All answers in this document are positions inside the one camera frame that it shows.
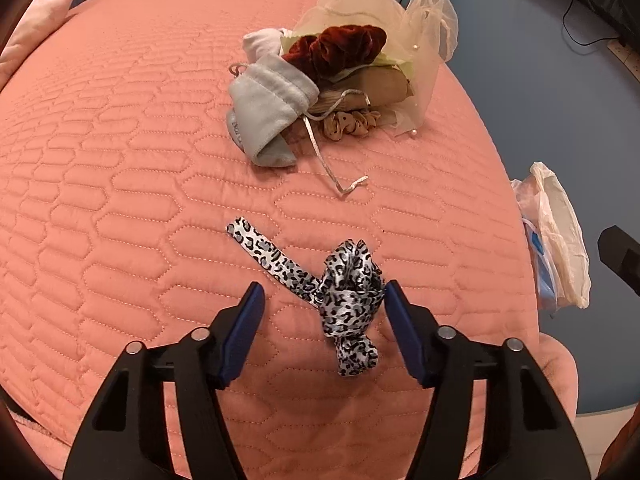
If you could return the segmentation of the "leopard print satin scrunchie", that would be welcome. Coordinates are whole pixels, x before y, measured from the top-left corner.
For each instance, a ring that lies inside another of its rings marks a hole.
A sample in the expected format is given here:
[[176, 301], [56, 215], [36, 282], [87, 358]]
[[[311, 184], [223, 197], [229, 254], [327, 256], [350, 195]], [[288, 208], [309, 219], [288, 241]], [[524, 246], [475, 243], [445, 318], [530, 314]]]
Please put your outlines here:
[[385, 281], [364, 240], [344, 240], [324, 259], [321, 276], [306, 271], [243, 217], [227, 233], [278, 283], [319, 313], [334, 345], [337, 371], [354, 377], [378, 365], [367, 330], [384, 298]]

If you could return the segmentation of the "grey drawstring pouch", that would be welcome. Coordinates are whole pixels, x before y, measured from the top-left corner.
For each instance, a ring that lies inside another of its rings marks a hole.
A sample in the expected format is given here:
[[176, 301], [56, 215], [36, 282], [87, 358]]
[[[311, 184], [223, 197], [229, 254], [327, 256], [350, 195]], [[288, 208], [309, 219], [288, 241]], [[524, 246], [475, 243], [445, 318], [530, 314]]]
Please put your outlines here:
[[296, 157], [282, 132], [301, 120], [314, 154], [338, 194], [348, 195], [367, 182], [368, 178], [362, 176], [350, 185], [341, 185], [321, 154], [311, 127], [313, 122], [322, 122], [336, 112], [349, 96], [361, 96], [364, 104], [370, 105], [366, 92], [346, 89], [325, 112], [314, 114], [310, 108], [318, 102], [318, 86], [279, 55], [267, 54], [254, 63], [233, 63], [229, 72], [233, 80], [229, 84], [232, 110], [227, 116], [228, 131], [235, 145], [255, 166], [278, 169], [295, 166]]

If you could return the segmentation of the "dark red velvet scrunchie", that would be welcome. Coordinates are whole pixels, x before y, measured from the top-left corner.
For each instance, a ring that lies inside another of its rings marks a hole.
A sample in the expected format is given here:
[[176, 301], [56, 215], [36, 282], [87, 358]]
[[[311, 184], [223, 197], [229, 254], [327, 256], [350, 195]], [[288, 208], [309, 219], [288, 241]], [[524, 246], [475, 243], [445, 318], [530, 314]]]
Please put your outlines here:
[[343, 70], [372, 64], [386, 40], [386, 31], [378, 26], [331, 26], [318, 36], [300, 37], [282, 58], [313, 82], [322, 82]]

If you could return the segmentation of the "beige fabric pouch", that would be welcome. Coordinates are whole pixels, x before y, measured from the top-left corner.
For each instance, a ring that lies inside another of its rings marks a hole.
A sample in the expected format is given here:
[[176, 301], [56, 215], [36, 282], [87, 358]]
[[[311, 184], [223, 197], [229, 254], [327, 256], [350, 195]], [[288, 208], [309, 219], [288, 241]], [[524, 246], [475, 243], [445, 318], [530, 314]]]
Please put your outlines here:
[[399, 68], [367, 66], [339, 81], [322, 84], [318, 101], [309, 111], [315, 115], [325, 113], [345, 90], [355, 90], [336, 108], [345, 112], [392, 105], [413, 96], [410, 82]]

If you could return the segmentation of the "wall socket panel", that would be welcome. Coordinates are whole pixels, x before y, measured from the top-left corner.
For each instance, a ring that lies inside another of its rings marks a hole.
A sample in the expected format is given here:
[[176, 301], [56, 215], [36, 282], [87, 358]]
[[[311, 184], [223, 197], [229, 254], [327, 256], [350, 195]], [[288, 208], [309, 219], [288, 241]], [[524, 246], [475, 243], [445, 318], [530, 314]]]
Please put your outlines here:
[[629, 44], [623, 46], [617, 39], [608, 42], [608, 50], [623, 63], [623, 66], [632, 73], [634, 78], [640, 81], [640, 54], [638, 52]]

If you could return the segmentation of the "pink quilted bed mattress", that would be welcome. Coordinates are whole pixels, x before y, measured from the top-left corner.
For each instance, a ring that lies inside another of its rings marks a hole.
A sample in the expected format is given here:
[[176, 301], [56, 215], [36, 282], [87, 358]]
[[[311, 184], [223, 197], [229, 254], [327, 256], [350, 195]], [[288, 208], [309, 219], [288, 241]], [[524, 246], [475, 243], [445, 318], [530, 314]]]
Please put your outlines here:
[[235, 304], [266, 310], [220, 396], [252, 479], [399, 479], [431, 395], [384, 313], [380, 360], [352, 378], [313, 307], [235, 243], [243, 217], [320, 274], [363, 240], [386, 278], [466, 336], [518, 337], [569, 415], [573, 357], [541, 333], [520, 212], [495, 145], [442, 67], [415, 134], [294, 141], [290, 170], [230, 139], [230, 65], [245, 34], [291, 27], [317, 0], [89, 0], [1, 92], [1, 385], [17, 426], [61, 471], [92, 398], [133, 340], [170, 344]]

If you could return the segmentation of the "pink pillow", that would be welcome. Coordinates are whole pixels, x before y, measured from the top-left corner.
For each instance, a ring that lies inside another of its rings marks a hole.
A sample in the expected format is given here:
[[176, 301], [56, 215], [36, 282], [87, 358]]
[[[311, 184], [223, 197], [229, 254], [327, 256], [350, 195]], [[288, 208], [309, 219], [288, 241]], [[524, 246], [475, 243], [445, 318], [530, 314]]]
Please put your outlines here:
[[73, 0], [32, 0], [0, 58], [0, 89], [44, 40], [65, 21]]

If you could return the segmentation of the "white sock under tulle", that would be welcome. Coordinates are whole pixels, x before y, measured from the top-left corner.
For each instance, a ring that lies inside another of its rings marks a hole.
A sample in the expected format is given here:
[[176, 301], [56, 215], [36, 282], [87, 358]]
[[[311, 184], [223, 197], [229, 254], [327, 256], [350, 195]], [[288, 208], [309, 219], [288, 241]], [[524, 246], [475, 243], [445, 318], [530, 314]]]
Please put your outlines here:
[[260, 65], [269, 68], [286, 67], [281, 56], [285, 29], [263, 28], [249, 32], [242, 39], [242, 48], [250, 65]]

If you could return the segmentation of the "cream tulle bow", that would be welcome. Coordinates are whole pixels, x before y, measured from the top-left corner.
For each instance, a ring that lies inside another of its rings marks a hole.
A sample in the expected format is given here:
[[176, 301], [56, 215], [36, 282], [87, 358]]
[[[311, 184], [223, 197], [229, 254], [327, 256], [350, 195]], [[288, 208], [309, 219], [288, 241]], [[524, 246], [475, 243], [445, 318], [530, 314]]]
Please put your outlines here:
[[281, 39], [286, 52], [306, 35], [330, 26], [373, 25], [385, 30], [386, 44], [378, 56], [391, 62], [410, 82], [412, 96], [384, 108], [398, 133], [419, 129], [430, 104], [439, 66], [458, 46], [459, 21], [450, 0], [318, 0]]

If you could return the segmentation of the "beige scrunchie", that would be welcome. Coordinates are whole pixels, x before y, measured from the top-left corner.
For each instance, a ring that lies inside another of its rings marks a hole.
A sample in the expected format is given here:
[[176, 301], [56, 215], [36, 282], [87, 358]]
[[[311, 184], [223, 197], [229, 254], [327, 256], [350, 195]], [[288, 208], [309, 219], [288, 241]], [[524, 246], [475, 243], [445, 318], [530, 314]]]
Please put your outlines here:
[[352, 112], [333, 112], [320, 122], [322, 134], [334, 142], [344, 136], [367, 136], [378, 126], [381, 114], [376, 110], [353, 110]]

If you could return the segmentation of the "white lined trash bin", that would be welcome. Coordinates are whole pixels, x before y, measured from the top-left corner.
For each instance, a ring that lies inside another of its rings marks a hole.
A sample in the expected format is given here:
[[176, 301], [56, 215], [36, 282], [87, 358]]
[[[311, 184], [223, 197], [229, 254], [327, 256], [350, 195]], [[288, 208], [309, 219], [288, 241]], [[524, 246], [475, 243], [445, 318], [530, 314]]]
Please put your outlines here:
[[590, 261], [577, 214], [555, 172], [534, 162], [511, 181], [534, 269], [538, 308], [590, 305]]

